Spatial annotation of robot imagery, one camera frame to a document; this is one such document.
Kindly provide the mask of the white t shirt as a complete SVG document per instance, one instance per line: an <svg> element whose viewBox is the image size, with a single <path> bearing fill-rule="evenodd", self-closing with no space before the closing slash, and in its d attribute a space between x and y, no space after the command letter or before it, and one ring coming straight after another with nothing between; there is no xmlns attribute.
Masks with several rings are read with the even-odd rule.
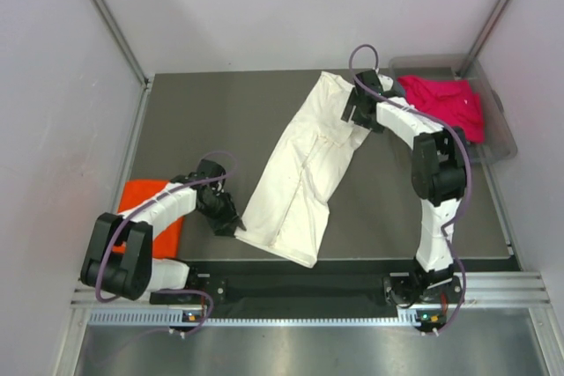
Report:
<svg viewBox="0 0 564 376"><path fill-rule="evenodd" d="M280 136L235 236L313 268L330 216L329 200L369 132L341 118L352 85L322 72Z"/></svg>

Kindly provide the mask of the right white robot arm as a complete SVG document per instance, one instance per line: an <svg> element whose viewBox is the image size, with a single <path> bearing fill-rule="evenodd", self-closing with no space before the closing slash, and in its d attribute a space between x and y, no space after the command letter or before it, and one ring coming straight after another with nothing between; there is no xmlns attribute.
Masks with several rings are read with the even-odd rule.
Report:
<svg viewBox="0 0 564 376"><path fill-rule="evenodd" d="M421 231L410 290L424 302L439 296L453 280L454 218L467 187L464 133L449 130L417 111L393 90L393 81L376 70L354 77L342 120L381 133L391 131L411 149L411 184L420 199Z"/></svg>

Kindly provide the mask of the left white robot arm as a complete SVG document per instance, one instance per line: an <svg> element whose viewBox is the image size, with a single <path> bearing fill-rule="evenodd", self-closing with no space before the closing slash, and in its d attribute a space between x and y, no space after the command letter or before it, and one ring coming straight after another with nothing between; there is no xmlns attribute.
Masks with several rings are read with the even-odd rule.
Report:
<svg viewBox="0 0 564 376"><path fill-rule="evenodd" d="M107 303L137 300L147 292L171 292L187 303L199 294L200 283L190 266L176 259L153 256L153 242L180 218L192 212L205 217L215 236L232 238L245 230L226 180L234 172L203 157L197 169L180 174L163 189L121 213L105 212L93 225L80 270L80 282L94 288Z"/></svg>

